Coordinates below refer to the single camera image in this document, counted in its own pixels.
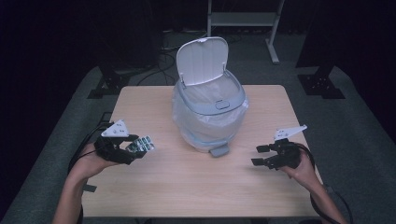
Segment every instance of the white shelf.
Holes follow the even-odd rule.
[[[275,12],[212,12],[212,26],[273,26]]]
[[[274,49],[276,29],[279,24],[285,0],[279,0],[277,12],[212,12],[212,0],[207,0],[207,36],[211,36],[213,26],[269,26],[271,36],[266,39],[266,45],[274,64],[279,63]]]

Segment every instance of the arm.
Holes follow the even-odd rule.
[[[301,162],[296,169],[284,166],[281,167],[280,170],[288,174],[290,178],[295,179],[300,185],[302,185],[311,193],[311,196],[320,211],[339,223],[347,223],[335,203],[332,201],[332,198],[327,193],[326,189],[318,180],[315,170],[304,151],[301,152]],[[322,223],[329,222],[325,219],[322,219]]]
[[[113,161],[105,161],[94,153],[93,144],[84,147],[81,155],[92,152],[81,157],[73,166],[64,182],[61,198],[56,208],[53,224],[76,224],[81,208],[82,188],[88,179],[98,175],[108,166],[116,165]]]

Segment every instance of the forearm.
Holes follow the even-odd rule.
[[[66,178],[61,198],[52,220],[53,224],[76,224],[81,209],[82,188],[85,180]]]
[[[315,185],[308,189],[311,193],[312,199],[315,201],[316,205],[322,213],[326,216],[336,220],[339,223],[347,223],[341,212],[338,210],[337,206],[333,202],[332,198],[327,193],[326,189],[322,185]],[[329,223],[324,218],[322,223]]]

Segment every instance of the white plastic piece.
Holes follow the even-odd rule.
[[[185,86],[221,77],[228,60],[228,44],[221,37],[206,37],[184,44],[177,52],[177,71]]]
[[[123,119],[115,122],[101,134],[103,137],[128,137],[129,131]]]
[[[306,125],[303,125],[303,126],[295,127],[295,128],[277,129],[275,132],[274,139],[280,140],[280,139],[288,138],[292,135],[302,132],[306,128],[307,128]]]

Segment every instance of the wooden table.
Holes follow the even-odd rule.
[[[303,187],[250,160],[275,155],[256,146],[274,143],[277,128],[301,125],[285,89],[244,89],[249,109],[230,152],[219,158],[181,137],[172,121],[173,87],[122,89],[111,119],[124,119],[130,133],[149,135],[156,149],[89,179],[97,189],[83,194],[85,217],[316,217]],[[302,133],[290,141],[306,145]]]

